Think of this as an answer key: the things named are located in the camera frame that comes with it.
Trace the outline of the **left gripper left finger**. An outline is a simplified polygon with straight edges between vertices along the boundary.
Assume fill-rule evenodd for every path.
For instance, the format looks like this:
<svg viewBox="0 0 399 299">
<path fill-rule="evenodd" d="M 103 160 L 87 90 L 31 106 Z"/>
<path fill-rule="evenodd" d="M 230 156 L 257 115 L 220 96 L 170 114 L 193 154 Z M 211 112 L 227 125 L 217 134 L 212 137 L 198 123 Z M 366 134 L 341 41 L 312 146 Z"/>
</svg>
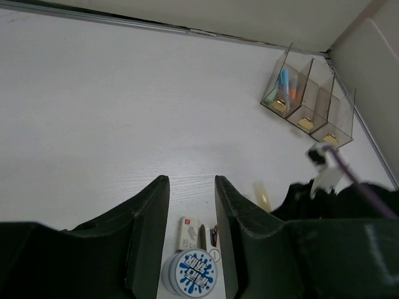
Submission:
<svg viewBox="0 0 399 299">
<path fill-rule="evenodd" d="M 72 230 L 37 222 L 1 224 L 2 298 L 155 298 L 170 181 Z"/>
</svg>

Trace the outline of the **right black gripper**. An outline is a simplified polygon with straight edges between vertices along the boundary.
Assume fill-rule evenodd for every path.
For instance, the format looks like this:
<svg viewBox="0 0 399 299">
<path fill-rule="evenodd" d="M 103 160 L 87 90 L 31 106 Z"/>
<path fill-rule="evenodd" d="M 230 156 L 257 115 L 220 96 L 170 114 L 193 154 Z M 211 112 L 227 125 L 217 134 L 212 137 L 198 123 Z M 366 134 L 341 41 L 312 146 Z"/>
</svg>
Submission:
<svg viewBox="0 0 399 299">
<path fill-rule="evenodd" d="M 271 214 L 282 221 L 304 219 L 382 219 L 385 216 L 361 193 L 358 186 L 351 184 L 340 192 L 327 193 L 318 189 L 311 198 L 313 184 L 295 183 L 288 188 L 282 204 Z"/>
</svg>

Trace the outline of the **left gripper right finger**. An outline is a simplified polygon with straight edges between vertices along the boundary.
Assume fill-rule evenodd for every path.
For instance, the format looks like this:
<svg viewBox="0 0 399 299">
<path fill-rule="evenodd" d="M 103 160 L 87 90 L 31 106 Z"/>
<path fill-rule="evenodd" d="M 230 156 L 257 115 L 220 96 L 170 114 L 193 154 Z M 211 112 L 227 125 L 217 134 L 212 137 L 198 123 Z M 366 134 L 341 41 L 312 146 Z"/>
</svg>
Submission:
<svg viewBox="0 0 399 299">
<path fill-rule="evenodd" d="M 215 178 L 228 298 L 397 298 L 398 220 L 282 221 Z"/>
</svg>

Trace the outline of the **orange highlighter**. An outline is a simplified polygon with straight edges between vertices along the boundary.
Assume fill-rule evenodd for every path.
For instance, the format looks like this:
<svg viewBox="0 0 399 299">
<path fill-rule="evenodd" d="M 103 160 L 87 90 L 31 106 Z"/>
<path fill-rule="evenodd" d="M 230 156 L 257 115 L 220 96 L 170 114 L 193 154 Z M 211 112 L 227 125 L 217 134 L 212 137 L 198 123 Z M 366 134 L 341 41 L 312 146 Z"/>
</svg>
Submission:
<svg viewBox="0 0 399 299">
<path fill-rule="evenodd" d="M 291 78 L 290 82 L 289 82 L 289 87 L 290 87 L 290 94 L 289 95 L 294 100 L 296 99 L 296 95 L 297 95 L 298 79 L 299 79 L 298 74 L 294 74 L 293 77 Z"/>
</svg>

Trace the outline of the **blue highlighter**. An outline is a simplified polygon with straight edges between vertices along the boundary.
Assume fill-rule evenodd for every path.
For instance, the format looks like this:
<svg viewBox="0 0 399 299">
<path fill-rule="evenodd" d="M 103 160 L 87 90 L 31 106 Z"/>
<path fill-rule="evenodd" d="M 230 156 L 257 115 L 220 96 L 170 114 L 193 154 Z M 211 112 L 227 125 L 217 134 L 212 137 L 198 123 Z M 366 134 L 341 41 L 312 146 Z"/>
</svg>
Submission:
<svg viewBox="0 0 399 299">
<path fill-rule="evenodd" d="M 289 80 L 289 69 L 283 68 L 279 76 L 279 84 L 280 89 L 286 94 L 289 94 L 290 92 Z"/>
</svg>

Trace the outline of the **yellow highlighter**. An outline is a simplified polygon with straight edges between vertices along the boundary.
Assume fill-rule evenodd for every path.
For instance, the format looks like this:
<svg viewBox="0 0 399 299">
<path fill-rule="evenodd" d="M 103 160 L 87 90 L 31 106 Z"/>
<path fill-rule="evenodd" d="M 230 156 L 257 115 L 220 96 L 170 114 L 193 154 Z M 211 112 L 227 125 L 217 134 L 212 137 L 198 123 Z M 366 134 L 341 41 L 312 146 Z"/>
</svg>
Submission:
<svg viewBox="0 0 399 299">
<path fill-rule="evenodd" d="M 255 182 L 253 184 L 253 189 L 257 205 L 266 212 L 271 212 L 271 204 L 269 202 L 269 198 L 263 183 L 261 181 Z"/>
</svg>

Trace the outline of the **green highlighter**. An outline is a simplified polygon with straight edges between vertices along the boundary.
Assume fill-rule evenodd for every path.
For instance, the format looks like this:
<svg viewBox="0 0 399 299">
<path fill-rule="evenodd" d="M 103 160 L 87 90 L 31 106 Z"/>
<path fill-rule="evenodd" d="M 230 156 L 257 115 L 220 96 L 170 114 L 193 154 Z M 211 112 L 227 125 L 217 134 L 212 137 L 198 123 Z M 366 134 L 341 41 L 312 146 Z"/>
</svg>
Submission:
<svg viewBox="0 0 399 299">
<path fill-rule="evenodd" d="M 264 102 L 265 102 L 267 105 L 270 105 L 270 104 L 275 100 L 275 97 L 276 97 L 278 91 L 279 91 L 279 89 L 276 88 L 276 87 L 274 87 L 274 88 L 265 96 Z"/>
</svg>

